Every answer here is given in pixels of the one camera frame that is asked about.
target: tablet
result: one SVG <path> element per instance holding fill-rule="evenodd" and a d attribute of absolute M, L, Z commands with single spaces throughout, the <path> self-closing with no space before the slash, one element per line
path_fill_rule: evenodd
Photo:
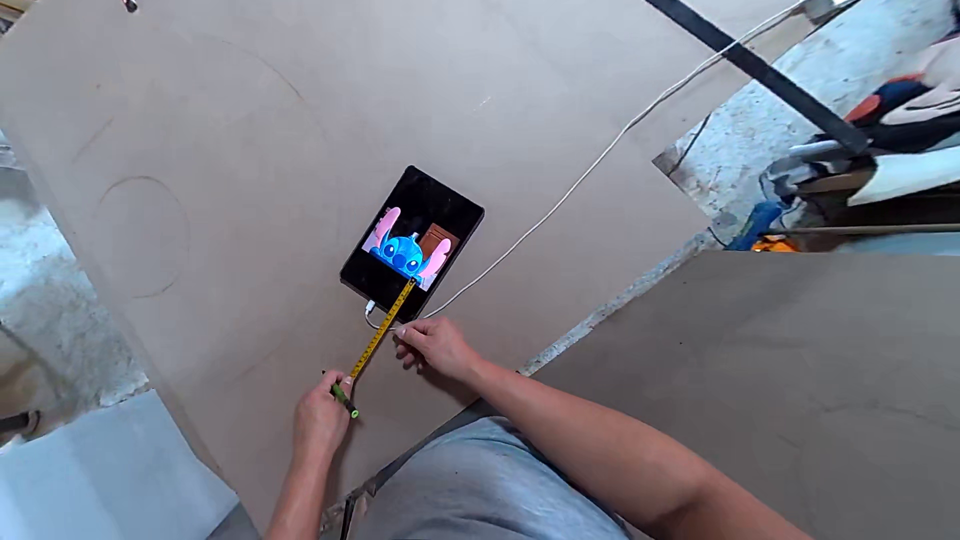
<path fill-rule="evenodd" d="M 484 210 L 411 165 L 360 236 L 340 281 L 389 310 L 417 280 L 396 319 L 417 318 L 480 225 Z"/>

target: measuring tape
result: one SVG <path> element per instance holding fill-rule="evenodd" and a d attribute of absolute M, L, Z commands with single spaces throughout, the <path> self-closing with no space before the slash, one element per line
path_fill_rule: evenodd
<path fill-rule="evenodd" d="M 417 286 L 417 280 L 410 278 L 410 281 L 407 282 L 403 290 L 400 291 L 400 296 L 396 297 L 394 306 L 390 308 L 390 311 L 387 311 L 386 318 L 380 323 L 380 328 L 376 329 L 376 334 L 374 334 L 373 339 L 370 340 L 370 345 L 367 346 L 367 350 L 360 355 L 360 361 L 353 366 L 353 371 L 350 372 L 350 377 L 354 380 L 354 383 L 356 383 L 357 376 L 363 371 L 363 367 L 367 365 L 367 360 L 373 356 L 373 352 L 380 346 L 380 341 L 383 340 L 383 336 L 387 335 L 387 330 L 390 329 L 390 325 L 392 325 L 394 319 L 396 319 L 396 313 L 400 311 L 400 306 L 403 306 L 403 301 L 410 296 L 410 291 L 414 290 L 415 286 Z"/>

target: hand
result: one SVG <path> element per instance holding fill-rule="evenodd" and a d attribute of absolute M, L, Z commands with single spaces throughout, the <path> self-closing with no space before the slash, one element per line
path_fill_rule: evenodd
<path fill-rule="evenodd" d="M 396 357 L 405 369 L 426 362 L 451 379 L 469 384 L 484 359 L 470 348 L 460 330 L 444 317 L 420 319 L 396 329 Z"/>
<path fill-rule="evenodd" d="M 333 383 L 349 397 L 353 380 L 339 371 L 327 371 L 316 388 L 300 398 L 294 416 L 294 458 L 327 458 L 340 448 L 350 415 L 330 394 Z"/>

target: wooden board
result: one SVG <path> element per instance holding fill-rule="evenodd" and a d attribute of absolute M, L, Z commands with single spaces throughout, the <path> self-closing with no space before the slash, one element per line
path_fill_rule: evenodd
<path fill-rule="evenodd" d="M 535 378 L 663 430 L 814 538 L 960 528 L 960 258 L 708 252 Z"/>
<path fill-rule="evenodd" d="M 789 4 L 696 2 L 733 34 Z M 758 45 L 778 54 L 800 16 Z M 434 305 L 709 50 L 643 2 L 44 0 L 0 48 L 0 127 L 195 452 L 269 519 L 291 411 L 370 337 L 337 273 L 415 164 L 487 209 Z M 718 67 L 455 303 L 519 366 L 707 223 L 650 160 L 745 81 Z M 468 398 L 381 351 L 331 494 Z"/>

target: cartoon ear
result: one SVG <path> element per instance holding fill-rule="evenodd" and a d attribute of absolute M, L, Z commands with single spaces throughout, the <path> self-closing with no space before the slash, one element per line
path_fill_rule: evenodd
<path fill-rule="evenodd" d="M 400 217 L 399 207 L 387 210 L 387 213 L 380 218 L 380 221 L 376 222 L 376 227 L 373 228 L 373 236 L 376 238 L 377 244 L 380 243 L 383 235 L 389 233 L 390 229 L 394 227 L 394 223 L 396 223 L 398 217 Z"/>
<path fill-rule="evenodd" d="M 427 276 L 432 276 L 436 274 L 446 262 L 446 254 L 450 251 L 450 239 L 444 238 L 440 241 L 440 244 L 437 246 L 437 249 L 433 250 L 433 253 L 430 254 L 430 258 L 426 260 L 426 264 L 423 265 L 423 269 L 417 274 L 421 278 L 426 278 Z"/>

